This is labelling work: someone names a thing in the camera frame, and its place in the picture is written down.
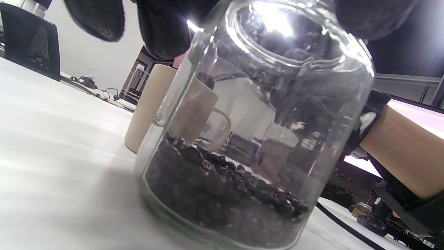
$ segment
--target black glove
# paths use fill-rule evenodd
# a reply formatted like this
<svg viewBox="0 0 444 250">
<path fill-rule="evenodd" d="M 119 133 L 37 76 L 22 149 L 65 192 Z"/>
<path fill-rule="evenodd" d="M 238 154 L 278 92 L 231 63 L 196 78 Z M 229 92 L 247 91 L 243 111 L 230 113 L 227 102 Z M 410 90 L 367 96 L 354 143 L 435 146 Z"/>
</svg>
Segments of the black glove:
<svg viewBox="0 0 444 250">
<path fill-rule="evenodd" d="M 405 20 L 418 0 L 323 0 L 345 30 L 361 39 L 388 35 Z M 190 46 L 187 19 L 201 23 L 218 0 L 137 0 L 139 26 L 147 51 L 168 60 Z M 122 0 L 65 0 L 74 21 L 89 34 L 118 41 L 124 30 Z"/>
</svg>

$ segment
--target black chair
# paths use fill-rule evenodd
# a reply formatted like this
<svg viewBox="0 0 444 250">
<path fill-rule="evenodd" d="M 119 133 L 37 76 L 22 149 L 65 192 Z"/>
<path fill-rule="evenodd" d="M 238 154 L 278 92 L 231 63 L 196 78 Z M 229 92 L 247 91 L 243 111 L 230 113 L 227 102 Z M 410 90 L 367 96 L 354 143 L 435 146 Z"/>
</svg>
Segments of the black chair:
<svg viewBox="0 0 444 250">
<path fill-rule="evenodd" d="M 0 3 L 0 15 L 5 59 L 60 81 L 57 27 L 10 4 Z"/>
</svg>

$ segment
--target table surface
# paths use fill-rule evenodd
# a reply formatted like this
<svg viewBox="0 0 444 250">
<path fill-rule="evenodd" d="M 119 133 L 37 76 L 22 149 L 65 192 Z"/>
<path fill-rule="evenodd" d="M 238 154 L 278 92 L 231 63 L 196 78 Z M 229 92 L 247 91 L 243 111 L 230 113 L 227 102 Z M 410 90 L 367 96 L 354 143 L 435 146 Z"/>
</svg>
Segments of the table surface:
<svg viewBox="0 0 444 250">
<path fill-rule="evenodd" d="M 123 138 L 132 114 L 0 58 L 1 249 L 207 250 L 144 205 Z M 332 213 L 387 250 L 405 249 Z M 371 249 L 318 209 L 293 249 Z"/>
</svg>

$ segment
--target computer screen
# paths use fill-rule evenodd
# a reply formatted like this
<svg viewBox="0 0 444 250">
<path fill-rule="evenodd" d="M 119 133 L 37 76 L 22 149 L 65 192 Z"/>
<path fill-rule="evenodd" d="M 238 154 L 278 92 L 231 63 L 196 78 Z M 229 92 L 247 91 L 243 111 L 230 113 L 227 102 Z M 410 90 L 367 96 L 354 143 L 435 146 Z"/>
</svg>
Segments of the computer screen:
<svg viewBox="0 0 444 250">
<path fill-rule="evenodd" d="M 392 109 L 396 110 L 400 114 L 418 124 L 419 126 L 444 140 L 444 114 L 398 100 L 391 100 L 390 102 L 388 102 L 388 105 Z M 381 177 L 370 161 L 356 159 L 352 156 L 346 156 L 344 161 L 369 173 Z"/>
</svg>

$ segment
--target beige mug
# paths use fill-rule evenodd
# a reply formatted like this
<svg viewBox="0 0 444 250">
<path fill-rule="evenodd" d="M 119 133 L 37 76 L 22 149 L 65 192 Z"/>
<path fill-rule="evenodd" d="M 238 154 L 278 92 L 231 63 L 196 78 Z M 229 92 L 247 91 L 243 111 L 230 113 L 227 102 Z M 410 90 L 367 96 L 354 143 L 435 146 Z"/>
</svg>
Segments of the beige mug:
<svg viewBox="0 0 444 250">
<path fill-rule="evenodd" d="M 156 125 L 156 113 L 176 72 L 176 69 L 162 64 L 156 64 L 153 67 L 125 136 L 125 145 L 134 153 L 139 151 L 150 125 L 153 123 Z M 225 117 L 227 124 L 220 138 L 210 145 L 210 152 L 215 151 L 225 143 L 231 131 L 231 120 L 225 112 L 215 107 L 217 101 L 218 96 L 210 88 L 194 79 L 170 122 L 168 130 L 191 144 L 203 130 L 210 114 L 217 112 Z"/>
</svg>

